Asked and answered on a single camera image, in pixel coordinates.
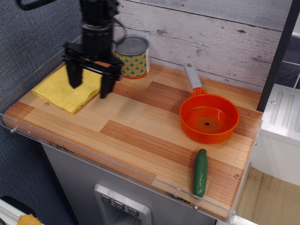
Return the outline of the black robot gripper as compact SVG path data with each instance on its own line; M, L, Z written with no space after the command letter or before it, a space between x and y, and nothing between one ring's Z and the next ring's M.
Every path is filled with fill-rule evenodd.
M64 44L63 60L73 89L82 84L83 69L87 69L102 74L100 98L112 92L115 81L120 80L123 66L112 54L113 44L113 23L100 26L82 23L82 42Z

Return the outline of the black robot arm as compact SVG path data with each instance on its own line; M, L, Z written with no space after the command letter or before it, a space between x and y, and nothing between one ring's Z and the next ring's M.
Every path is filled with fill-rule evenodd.
M82 0L82 42L65 43L63 60L67 66L69 84L82 84L83 69L102 75L100 97L112 92L121 78L123 62L113 55L113 24L118 13L115 0Z

